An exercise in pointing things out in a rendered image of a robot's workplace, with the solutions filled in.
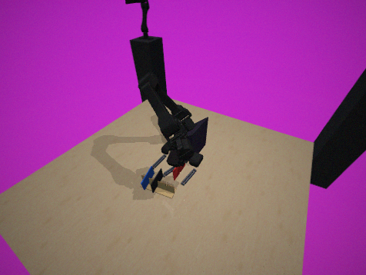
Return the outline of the blue notched board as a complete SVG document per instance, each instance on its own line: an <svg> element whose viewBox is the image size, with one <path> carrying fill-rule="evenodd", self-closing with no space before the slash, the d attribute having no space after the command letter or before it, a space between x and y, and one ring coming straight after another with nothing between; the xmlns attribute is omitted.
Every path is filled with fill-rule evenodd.
<svg viewBox="0 0 366 275"><path fill-rule="evenodd" d="M153 175L154 175L154 170L152 168L152 166L149 168L147 174L145 175L144 179L142 180L141 182L141 185L143 186L144 190L146 189L146 187L148 186L149 184L149 178L152 178Z"/></svg>

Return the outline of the tan slotted board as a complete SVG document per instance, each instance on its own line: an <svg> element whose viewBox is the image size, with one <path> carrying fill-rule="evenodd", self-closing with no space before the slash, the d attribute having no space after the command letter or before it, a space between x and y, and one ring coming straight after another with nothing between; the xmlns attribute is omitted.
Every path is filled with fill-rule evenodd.
<svg viewBox="0 0 366 275"><path fill-rule="evenodd" d="M154 179L149 178L149 184L146 187L146 189L152 191L152 189L151 189L151 183L152 183L153 180ZM155 192L158 193L158 194L164 195L166 197L173 198L176 189L177 189L176 187L173 187L173 186L171 186L169 184L165 184L165 183L163 183L161 181L158 181L158 186L155 189Z"/></svg>

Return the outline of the red board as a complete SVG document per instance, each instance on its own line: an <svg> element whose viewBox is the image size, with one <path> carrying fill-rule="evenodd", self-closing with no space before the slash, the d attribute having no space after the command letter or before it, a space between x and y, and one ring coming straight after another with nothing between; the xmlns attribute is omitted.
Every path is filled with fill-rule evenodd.
<svg viewBox="0 0 366 275"><path fill-rule="evenodd" d="M185 166L185 164L184 164ZM182 169L184 168L184 166L180 166L180 167L176 167L174 170L173 170L173 178L174 178L174 181L175 179L177 178L177 176L180 174L180 172L182 171Z"/></svg>

